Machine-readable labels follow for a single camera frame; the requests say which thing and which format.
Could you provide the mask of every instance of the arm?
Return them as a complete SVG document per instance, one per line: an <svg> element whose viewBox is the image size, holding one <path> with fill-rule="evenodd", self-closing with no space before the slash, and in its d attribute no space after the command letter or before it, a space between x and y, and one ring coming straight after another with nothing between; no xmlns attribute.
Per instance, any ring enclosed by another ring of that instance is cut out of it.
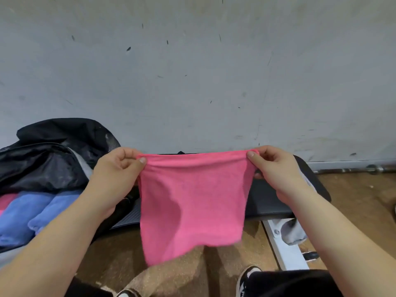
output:
<svg viewBox="0 0 396 297"><path fill-rule="evenodd" d="M5 296L64 296L100 223L132 189L145 159L135 149L103 156L80 197L0 270Z"/></svg>
<svg viewBox="0 0 396 297"><path fill-rule="evenodd" d="M394 296L396 260L306 184L292 154L272 146L258 151L248 158L293 210L343 295Z"/></svg>

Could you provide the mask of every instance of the white wall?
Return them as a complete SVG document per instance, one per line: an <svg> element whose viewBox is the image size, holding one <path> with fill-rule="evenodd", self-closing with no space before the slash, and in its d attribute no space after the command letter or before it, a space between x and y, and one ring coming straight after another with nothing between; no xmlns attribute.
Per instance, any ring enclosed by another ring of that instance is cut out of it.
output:
<svg viewBox="0 0 396 297"><path fill-rule="evenodd" d="M27 124L85 117L150 153L396 158L395 12L396 0L0 0L0 146Z"/></svg>

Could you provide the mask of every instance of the forearm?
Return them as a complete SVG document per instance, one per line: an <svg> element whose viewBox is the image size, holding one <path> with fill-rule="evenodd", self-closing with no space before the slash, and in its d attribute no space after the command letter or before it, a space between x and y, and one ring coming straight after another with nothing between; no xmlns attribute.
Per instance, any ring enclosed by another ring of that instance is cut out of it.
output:
<svg viewBox="0 0 396 297"><path fill-rule="evenodd" d="M37 235L0 271L7 296L63 296L103 214L82 196Z"/></svg>
<svg viewBox="0 0 396 297"><path fill-rule="evenodd" d="M396 260L311 190L290 207L344 296L394 296Z"/></svg>

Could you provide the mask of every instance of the black sneaker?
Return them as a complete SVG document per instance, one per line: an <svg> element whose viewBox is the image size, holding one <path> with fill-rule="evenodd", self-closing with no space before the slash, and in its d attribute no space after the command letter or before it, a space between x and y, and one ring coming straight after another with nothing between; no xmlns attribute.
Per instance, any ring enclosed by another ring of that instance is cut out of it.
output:
<svg viewBox="0 0 396 297"><path fill-rule="evenodd" d="M236 283L236 297L244 297L246 280L254 272L262 272L262 270L257 266L250 266L241 273Z"/></svg>
<svg viewBox="0 0 396 297"><path fill-rule="evenodd" d="M141 295L134 289L125 289L118 293L116 297L141 297Z"/></svg>

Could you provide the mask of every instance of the pink fabric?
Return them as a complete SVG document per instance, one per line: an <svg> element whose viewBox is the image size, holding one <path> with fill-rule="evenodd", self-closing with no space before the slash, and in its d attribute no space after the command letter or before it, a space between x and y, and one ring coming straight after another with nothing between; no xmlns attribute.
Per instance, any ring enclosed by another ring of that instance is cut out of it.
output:
<svg viewBox="0 0 396 297"><path fill-rule="evenodd" d="M0 216L3 214L3 211L7 208L7 206L17 197L18 194L5 194L0 196Z"/></svg>
<svg viewBox="0 0 396 297"><path fill-rule="evenodd" d="M256 169L246 152L139 156L147 158L139 190L148 265L198 245L230 245L241 239Z"/></svg>

